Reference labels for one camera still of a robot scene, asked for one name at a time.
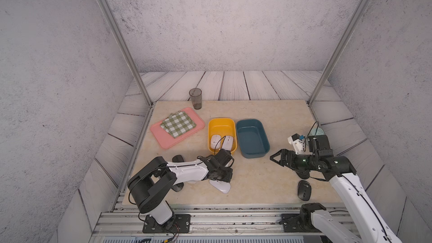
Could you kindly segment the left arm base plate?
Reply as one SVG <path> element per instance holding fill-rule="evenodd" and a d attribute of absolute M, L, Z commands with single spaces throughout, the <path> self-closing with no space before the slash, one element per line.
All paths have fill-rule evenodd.
<path fill-rule="evenodd" d="M 162 225 L 158 224 L 156 219 L 148 214 L 145 217 L 142 232 L 144 234 L 187 234 L 190 232 L 190 225 L 190 214 L 174 214 Z"/>

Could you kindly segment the white mouse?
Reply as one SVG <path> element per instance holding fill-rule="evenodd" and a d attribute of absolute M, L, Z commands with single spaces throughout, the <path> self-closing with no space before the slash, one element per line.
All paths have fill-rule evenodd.
<path fill-rule="evenodd" d="M 232 151 L 233 145 L 234 145 L 234 138 L 232 136 L 225 136 L 225 138 L 223 139 L 221 149 L 224 149 L 226 151 Z"/>
<path fill-rule="evenodd" d="M 210 139 L 210 148 L 212 150 L 218 150 L 221 145 L 221 139 L 222 137 L 220 135 L 212 135 Z"/>
<path fill-rule="evenodd" d="M 229 193 L 231 185 L 228 182 L 210 180 L 209 183 L 223 194 Z"/>

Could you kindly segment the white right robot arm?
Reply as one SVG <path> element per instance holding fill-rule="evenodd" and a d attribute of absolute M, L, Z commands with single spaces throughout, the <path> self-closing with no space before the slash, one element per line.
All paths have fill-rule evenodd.
<path fill-rule="evenodd" d="M 366 193 L 348 158 L 332 156 L 331 150 L 316 150 L 311 155 L 298 155 L 282 149 L 270 160 L 288 167 L 302 177 L 311 171 L 322 173 L 343 201 L 359 232 L 356 236 L 337 222 L 320 203 L 303 204 L 299 215 L 282 219 L 281 224 L 301 232 L 321 232 L 333 243 L 399 243 L 400 239 L 387 225 Z"/>

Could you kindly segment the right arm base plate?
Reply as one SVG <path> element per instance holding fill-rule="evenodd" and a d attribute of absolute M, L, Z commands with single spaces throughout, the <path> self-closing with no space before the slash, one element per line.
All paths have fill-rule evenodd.
<path fill-rule="evenodd" d="M 298 214 L 286 213 L 281 215 L 279 225 L 283 226 L 284 232 L 319 233 L 312 224 L 312 213 L 318 210 L 326 210 L 320 203 L 303 204 Z"/>

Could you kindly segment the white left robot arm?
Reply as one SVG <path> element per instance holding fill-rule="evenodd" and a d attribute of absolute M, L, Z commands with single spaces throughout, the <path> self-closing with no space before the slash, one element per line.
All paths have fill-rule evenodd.
<path fill-rule="evenodd" d="M 165 200 L 170 190 L 179 192 L 185 182 L 208 180 L 226 194 L 231 189 L 234 161 L 231 152 L 224 149 L 215 155 L 198 156 L 192 162 L 185 162 L 181 155 L 171 162 L 155 157 L 129 179 L 129 199 L 133 199 L 140 213 L 148 213 L 157 224 L 165 225 L 174 218 L 174 211 Z"/>

